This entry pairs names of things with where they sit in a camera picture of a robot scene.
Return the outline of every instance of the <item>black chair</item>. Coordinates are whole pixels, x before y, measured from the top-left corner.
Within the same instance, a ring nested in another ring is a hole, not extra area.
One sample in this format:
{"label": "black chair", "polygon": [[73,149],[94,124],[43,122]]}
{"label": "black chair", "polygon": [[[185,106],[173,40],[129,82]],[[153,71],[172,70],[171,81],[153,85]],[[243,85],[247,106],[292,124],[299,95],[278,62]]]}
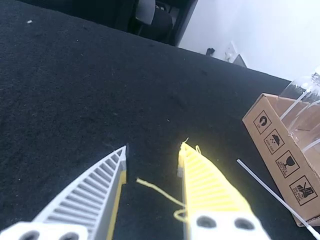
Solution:
{"label": "black chair", "polygon": [[173,28],[172,17],[156,6],[155,0],[137,0],[133,14],[133,33],[166,43]]}

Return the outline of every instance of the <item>black fabric surface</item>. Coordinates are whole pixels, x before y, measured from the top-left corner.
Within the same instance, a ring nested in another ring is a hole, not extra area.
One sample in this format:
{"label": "black fabric surface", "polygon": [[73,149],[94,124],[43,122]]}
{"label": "black fabric surface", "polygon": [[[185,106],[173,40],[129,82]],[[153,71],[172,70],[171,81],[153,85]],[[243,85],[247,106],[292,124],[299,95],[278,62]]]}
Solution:
{"label": "black fabric surface", "polygon": [[287,81],[22,2],[2,0],[0,9],[1,229],[32,220],[129,143],[114,239],[182,239],[173,218],[179,206],[135,178],[181,199],[177,156],[190,137],[273,240],[312,239],[236,163],[277,189],[242,117],[262,92],[279,94]]}

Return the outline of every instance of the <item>yellow thread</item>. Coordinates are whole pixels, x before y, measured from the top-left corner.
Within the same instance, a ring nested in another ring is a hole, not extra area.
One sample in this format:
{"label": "yellow thread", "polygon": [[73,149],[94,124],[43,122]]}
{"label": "yellow thread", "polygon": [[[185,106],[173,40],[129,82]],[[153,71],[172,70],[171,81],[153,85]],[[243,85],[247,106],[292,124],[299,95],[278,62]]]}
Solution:
{"label": "yellow thread", "polygon": [[182,203],[182,202],[180,202],[179,200],[175,199],[173,196],[170,196],[168,193],[166,193],[166,192],[163,191],[161,188],[159,188],[158,186],[156,186],[156,185],[154,185],[154,184],[152,184],[152,183],[149,183],[149,182],[147,182],[147,181],[145,181],[145,180],[142,180],[142,179],[140,179],[140,178],[137,178],[137,179],[136,179],[136,182],[137,182],[138,184],[141,184],[141,185],[144,185],[144,186],[146,186],[146,187],[148,187],[148,188],[152,188],[152,189],[156,190],[158,193],[162,194],[163,196],[165,196],[167,199],[171,200],[171,201],[174,202],[175,204],[178,204],[178,205],[180,205],[180,206],[182,206],[182,207],[185,207],[185,206],[186,206],[184,203]]}
{"label": "yellow thread", "polygon": [[186,223],[187,222],[187,218],[183,217],[183,216],[180,216],[180,214],[185,214],[186,212],[187,212],[186,209],[179,209],[179,210],[174,211],[173,216],[178,221]]}
{"label": "yellow thread", "polygon": [[199,145],[195,145],[195,150],[196,150],[199,154],[201,154],[201,150],[200,150]]}

